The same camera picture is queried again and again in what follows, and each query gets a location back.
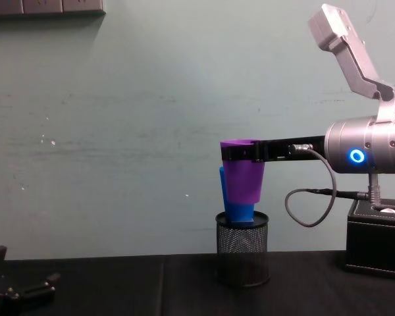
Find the mesh container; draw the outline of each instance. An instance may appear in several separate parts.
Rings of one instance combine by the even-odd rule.
[[[269,280],[268,216],[255,212],[252,223],[217,221],[217,278],[231,286],[256,286]]]

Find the black table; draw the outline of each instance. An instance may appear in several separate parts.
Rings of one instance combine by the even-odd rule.
[[[270,253],[271,280],[229,288],[216,255],[8,261],[20,285],[59,272],[55,302],[25,315],[395,315],[395,280],[342,270],[343,251]]]

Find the light blue wall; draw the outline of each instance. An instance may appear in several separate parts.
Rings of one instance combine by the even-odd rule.
[[[0,244],[11,258],[215,251],[219,140],[324,134],[374,115],[307,27],[321,1],[107,0],[105,18],[0,22]],[[336,1],[395,83],[395,0]],[[320,162],[270,163],[271,250],[343,249],[350,201],[319,227],[283,199],[330,186]],[[342,190],[366,176],[340,175]],[[395,176],[383,177],[395,198]],[[292,208],[317,219],[327,197]]]

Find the wall outlet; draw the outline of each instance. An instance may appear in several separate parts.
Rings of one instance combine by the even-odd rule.
[[[0,0],[0,15],[23,14],[22,0]]]
[[[63,0],[64,12],[101,11],[104,12],[103,0]]]
[[[63,12],[61,0],[23,0],[23,2],[25,14]]]

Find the blue ring light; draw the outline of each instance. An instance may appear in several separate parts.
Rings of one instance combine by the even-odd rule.
[[[364,152],[360,149],[353,149],[350,152],[350,159],[354,163],[362,163],[365,160]]]

